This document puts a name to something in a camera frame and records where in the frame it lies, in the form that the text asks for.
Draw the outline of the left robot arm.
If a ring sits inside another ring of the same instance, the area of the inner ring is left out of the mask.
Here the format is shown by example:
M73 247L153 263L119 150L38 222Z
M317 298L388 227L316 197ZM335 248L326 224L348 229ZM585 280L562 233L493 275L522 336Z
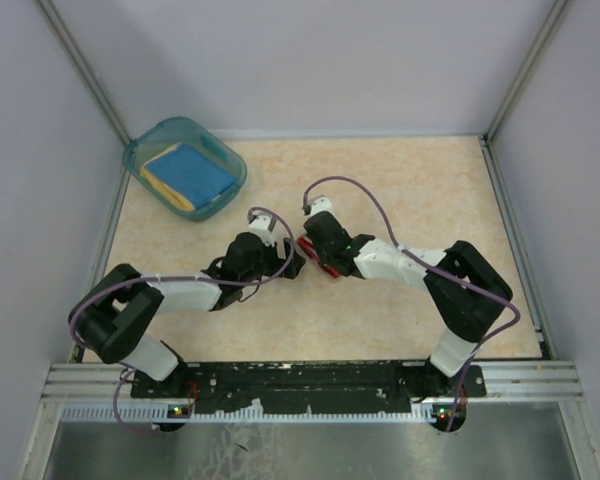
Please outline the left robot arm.
M254 233L238 234L222 257L190 277L146 277L129 264L109 272L71 311L70 334L104 364L120 364L152 379L174 397L188 384L184 360L148 334L153 319L178 311L213 312L243 299L243 290L272 280L295 279L306 260L295 242L265 243Z

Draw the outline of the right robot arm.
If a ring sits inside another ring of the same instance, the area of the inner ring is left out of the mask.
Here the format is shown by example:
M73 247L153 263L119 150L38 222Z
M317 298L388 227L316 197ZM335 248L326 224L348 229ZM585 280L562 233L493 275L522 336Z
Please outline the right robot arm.
M305 237L323 270L338 277L388 280L429 293L445 330L426 362L428 387L450 395L461 369L513 299L509 284L469 242L404 250L373 235L350 236L328 210L310 214Z

